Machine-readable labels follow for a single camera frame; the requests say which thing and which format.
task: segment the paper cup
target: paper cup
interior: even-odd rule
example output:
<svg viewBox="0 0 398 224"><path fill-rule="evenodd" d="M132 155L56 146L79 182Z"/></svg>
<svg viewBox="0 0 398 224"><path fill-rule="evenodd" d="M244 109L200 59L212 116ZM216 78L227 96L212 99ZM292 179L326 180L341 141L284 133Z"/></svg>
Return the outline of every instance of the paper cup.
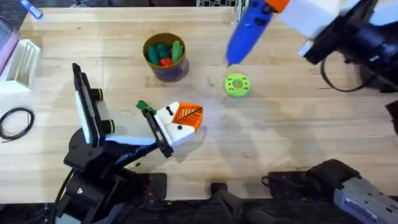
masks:
<svg viewBox="0 0 398 224"><path fill-rule="evenodd" d="M156 66L150 63L147 59L147 49L150 45L157 45L163 43L167 46L167 48L171 48L173 46L174 41L180 41L181 46L183 46L183 55L182 58L175 64L168 66L168 67L161 67ZM150 37L144 44L143 54L145 57L146 62L154 71L156 77L159 80L164 82L176 82L181 80L189 71L189 61L186 58L187 54L187 47L184 41L177 35L163 33L163 34L156 34Z"/></svg>

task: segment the orange toy piece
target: orange toy piece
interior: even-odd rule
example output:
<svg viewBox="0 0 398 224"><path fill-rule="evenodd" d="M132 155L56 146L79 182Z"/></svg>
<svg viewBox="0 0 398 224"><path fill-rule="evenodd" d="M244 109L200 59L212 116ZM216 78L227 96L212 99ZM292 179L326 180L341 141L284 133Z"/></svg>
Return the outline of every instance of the orange toy piece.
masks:
<svg viewBox="0 0 398 224"><path fill-rule="evenodd" d="M203 107L194 103L180 103L175 113L173 123L189 125L198 131L203 119Z"/></svg>
<svg viewBox="0 0 398 224"><path fill-rule="evenodd" d="M173 65L172 59L171 58L163 58L160 60L160 65L163 67L171 66L171 65Z"/></svg>
<svg viewBox="0 0 398 224"><path fill-rule="evenodd" d="M268 5L274 8L276 11L282 12L286 8L290 0L265 0L265 2L268 3Z"/></svg>

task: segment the blue marker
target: blue marker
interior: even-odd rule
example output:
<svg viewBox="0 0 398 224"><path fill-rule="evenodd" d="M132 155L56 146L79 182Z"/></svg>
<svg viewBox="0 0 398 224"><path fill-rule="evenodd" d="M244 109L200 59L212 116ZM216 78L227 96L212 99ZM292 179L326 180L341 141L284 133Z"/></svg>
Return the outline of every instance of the blue marker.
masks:
<svg viewBox="0 0 398 224"><path fill-rule="evenodd" d="M28 0L19 0L19 2L24 5L25 9L28 10L36 19L41 19L43 17L43 14Z"/></svg>
<svg viewBox="0 0 398 224"><path fill-rule="evenodd" d="M274 10L264 0L252 0L228 44L228 66L241 63L272 19Z"/></svg>

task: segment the black cable wire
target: black cable wire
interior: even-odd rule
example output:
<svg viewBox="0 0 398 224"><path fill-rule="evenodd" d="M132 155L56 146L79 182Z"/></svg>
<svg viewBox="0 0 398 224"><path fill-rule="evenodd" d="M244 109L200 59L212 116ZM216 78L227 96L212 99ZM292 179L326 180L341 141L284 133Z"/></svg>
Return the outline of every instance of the black cable wire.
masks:
<svg viewBox="0 0 398 224"><path fill-rule="evenodd" d="M22 130L20 133L18 133L18 134L16 134L16 135L13 135L13 136L8 136L8 135L4 134L4 130L3 130L3 128L2 128L2 123L4 122L4 120L5 120L8 116L10 116L11 114L13 114L13 113L15 113L15 112L19 112L19 111L24 111L24 112L26 112L26 113L28 113L28 114L30 115L30 122L29 122L29 119L28 119L28 125L27 125L27 127L26 127L24 130ZM3 141L2 143L11 142L11 141L14 141L14 140L16 140L16 139L19 139L19 138L23 137L23 136L24 136L26 133L28 133L28 132L30 131L30 129L33 127L34 121L35 121L35 114L33 113L33 111L28 110L28 109L26 109L26 108L14 108L14 109L8 111L7 113L5 113L5 114L0 118L0 138L3 138L4 140L6 140L6 141Z"/></svg>
<svg viewBox="0 0 398 224"><path fill-rule="evenodd" d="M25 220L25 221L23 221L23 222L16 222L16 223L2 223L2 224L25 224L25 223L30 223L30 222L33 222L33 221L39 220L39 219L43 218L44 216L45 216L45 213L43 213L43 214L39 215L39 216L38 216L38 217L36 217L36 218L32 218L32 219L30 219L30 220Z"/></svg>
<svg viewBox="0 0 398 224"><path fill-rule="evenodd" d="M65 187L67 186L67 184L68 184L69 180L71 179L73 173L74 173L74 170L70 169L70 172L67 175L67 178L65 178L65 180L62 183L62 186L61 186L60 190L58 191L57 197L55 198L54 206L52 207L52 210L51 210L50 224L55 224L55 212L57 211L57 205L60 202L62 193L65 190Z"/></svg>
<svg viewBox="0 0 398 224"><path fill-rule="evenodd" d="M360 85L360 86L358 86L358 87L356 87L356 88L353 88L353 89L351 89L351 90L342 90L342 89L339 89L339 88L337 88L336 86L334 86L334 84L332 84L332 82L331 82L331 81L329 80L329 78L328 78L328 75L326 74L326 71L325 71L326 59L327 59L327 58L325 58L325 59L321 62L321 69L320 69L320 71L321 71L321 77L322 77L323 80L324 80L330 87L332 87L332 89L334 89L334 90L337 90L337 91L340 91L340 92L343 92L343 93L351 93L351 92L354 92L354 91L357 91L357 90L361 90L361 89L367 87L370 83L372 83L372 82L377 78L375 75L373 75L373 76L371 76L370 78L368 78L366 81L364 81L364 82L362 83L362 85Z"/></svg>
<svg viewBox="0 0 398 224"><path fill-rule="evenodd" d="M137 203L137 205L133 206L130 210L130 212L127 213L127 215L119 222L119 224L123 224L127 221L127 219L139 208L140 205L142 205L143 202Z"/></svg>

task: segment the wooden tabletop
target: wooden tabletop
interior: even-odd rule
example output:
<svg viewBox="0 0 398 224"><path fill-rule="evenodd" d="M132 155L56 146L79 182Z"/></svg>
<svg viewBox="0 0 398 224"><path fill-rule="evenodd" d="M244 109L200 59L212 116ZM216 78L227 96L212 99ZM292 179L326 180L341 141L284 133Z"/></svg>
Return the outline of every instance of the wooden tabletop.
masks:
<svg viewBox="0 0 398 224"><path fill-rule="evenodd" d="M32 108L34 127L22 139L0 144L0 203L52 202L69 167L63 164L72 134L80 127L74 102L72 63L81 65L92 87L102 88L108 108L138 114L145 100L154 108L173 101L203 105L202 127L165 159L160 151L140 160L138 172L165 172L168 198L205 198L208 184L227 182L240 197L269 195L260 179L269 171L306 170L327 159L357 169L386 194L398 194L398 148L384 105L397 95L374 90L339 93L321 79L319 67L296 52L304 37L275 19L242 65L226 69L232 8L42 9L27 16L22 38L43 50L34 90L1 95L2 113ZM142 56L145 40L172 32L186 43L188 75L158 81ZM358 84L341 57L328 59L336 85ZM227 74L251 80L245 98L226 96ZM26 125L24 114L6 127Z"/></svg>

